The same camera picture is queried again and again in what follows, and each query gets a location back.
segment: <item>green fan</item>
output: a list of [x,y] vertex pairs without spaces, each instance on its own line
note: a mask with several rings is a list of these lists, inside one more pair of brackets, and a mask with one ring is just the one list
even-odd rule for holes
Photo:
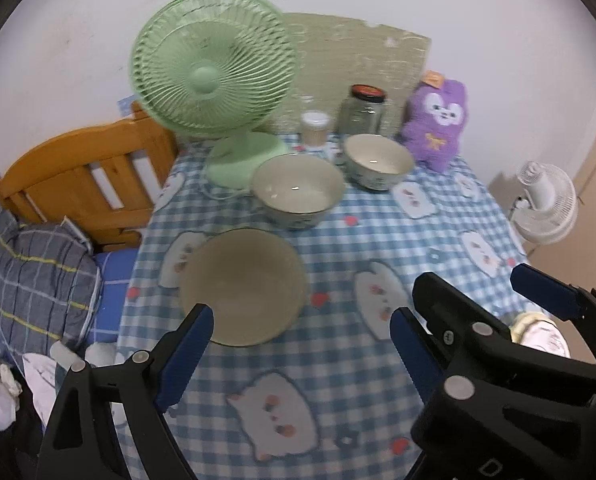
[[140,104],[176,133],[217,142],[209,181],[249,187],[262,162],[288,152],[254,132],[288,94],[296,50],[282,13],[266,0],[175,0],[142,28],[131,59]]

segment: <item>table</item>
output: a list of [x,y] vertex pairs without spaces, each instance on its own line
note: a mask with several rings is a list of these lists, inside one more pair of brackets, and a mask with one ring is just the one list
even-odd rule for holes
[[[286,138],[301,149],[296,136]],[[177,328],[176,271],[188,251],[233,228],[276,233],[303,259],[309,304],[268,343],[209,344],[182,401],[165,414],[172,434],[204,479],[403,478],[419,453],[410,431],[422,402],[389,339],[390,313],[411,304],[426,271],[505,322],[537,310],[511,289],[511,269],[526,257],[503,212],[456,158],[447,174],[416,168],[393,192],[348,184],[316,228],[281,230],[250,196],[217,201],[201,192],[208,151],[193,144],[178,157],[156,204],[118,360]],[[132,476],[146,478],[126,423],[117,429]]]

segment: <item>blue gripper pad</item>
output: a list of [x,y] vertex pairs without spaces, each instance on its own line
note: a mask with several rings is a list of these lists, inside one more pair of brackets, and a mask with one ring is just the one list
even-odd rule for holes
[[211,334],[213,334],[213,312],[206,306],[162,369],[158,395],[154,400],[156,408],[161,413],[164,413],[169,406],[180,402],[191,375],[209,344]]
[[400,310],[397,309],[391,316],[389,333],[400,359],[414,381],[415,389],[426,404],[436,387],[442,384],[444,372]]
[[577,291],[527,264],[520,264],[511,271],[511,287],[562,321],[580,317]]

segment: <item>stuffed animal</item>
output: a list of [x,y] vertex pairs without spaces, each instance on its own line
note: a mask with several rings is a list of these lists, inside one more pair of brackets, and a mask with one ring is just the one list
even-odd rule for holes
[[420,83],[409,98],[409,120],[398,141],[416,162],[444,173],[458,154],[458,138],[466,123],[466,89],[459,81],[445,79],[436,88]]

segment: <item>bowl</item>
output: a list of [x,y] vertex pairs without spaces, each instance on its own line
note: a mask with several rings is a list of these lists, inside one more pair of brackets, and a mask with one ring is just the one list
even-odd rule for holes
[[258,229],[234,229],[191,253],[180,280],[180,304],[213,310],[211,341],[226,346],[264,343],[287,330],[308,295],[307,277],[293,246]]
[[342,172],[314,155],[275,156],[255,170],[252,194],[267,215],[287,229],[320,222],[342,200],[347,186]]
[[361,186],[387,191],[415,168],[413,155],[388,137],[359,134],[343,143],[349,176]]

